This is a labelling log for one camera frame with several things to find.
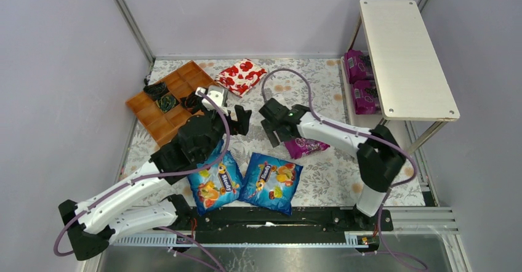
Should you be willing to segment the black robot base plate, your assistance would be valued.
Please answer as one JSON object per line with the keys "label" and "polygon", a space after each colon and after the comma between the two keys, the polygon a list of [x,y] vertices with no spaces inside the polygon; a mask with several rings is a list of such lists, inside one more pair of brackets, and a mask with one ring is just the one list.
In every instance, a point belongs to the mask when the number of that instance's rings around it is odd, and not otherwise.
{"label": "black robot base plate", "polygon": [[349,234],[393,231],[389,211],[363,219],[352,207],[295,207],[291,215],[261,207],[223,207],[198,215],[184,210],[170,230],[186,231],[201,244],[346,244]]}

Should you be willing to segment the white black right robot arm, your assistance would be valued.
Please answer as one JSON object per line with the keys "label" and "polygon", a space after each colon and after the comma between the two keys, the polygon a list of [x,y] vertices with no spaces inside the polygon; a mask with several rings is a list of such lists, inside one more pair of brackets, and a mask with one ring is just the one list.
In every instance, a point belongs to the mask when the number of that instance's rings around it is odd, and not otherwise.
{"label": "white black right robot arm", "polygon": [[358,163],[363,190],[356,210],[373,217],[399,174],[406,155],[390,130],[382,125],[370,129],[321,118],[309,107],[288,108],[271,98],[260,108],[262,127],[273,147],[296,138],[319,141],[342,150]]}

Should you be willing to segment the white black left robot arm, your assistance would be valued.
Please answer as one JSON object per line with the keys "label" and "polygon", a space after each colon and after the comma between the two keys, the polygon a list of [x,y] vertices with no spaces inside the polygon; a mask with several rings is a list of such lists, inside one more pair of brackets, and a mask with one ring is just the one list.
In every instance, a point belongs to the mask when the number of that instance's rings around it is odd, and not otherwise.
{"label": "white black left robot arm", "polygon": [[237,118],[232,119],[227,109],[204,108],[202,114],[188,118],[169,143],[124,180],[85,201],[63,201],[58,211],[64,228],[56,239],[55,254],[69,254],[58,249],[63,236],[68,236],[70,253],[83,261],[101,254],[119,238],[180,221],[188,207],[181,198],[165,198],[143,210],[130,208],[187,175],[207,169],[217,147],[224,147],[232,135],[246,135],[252,112],[235,105],[235,114]]}

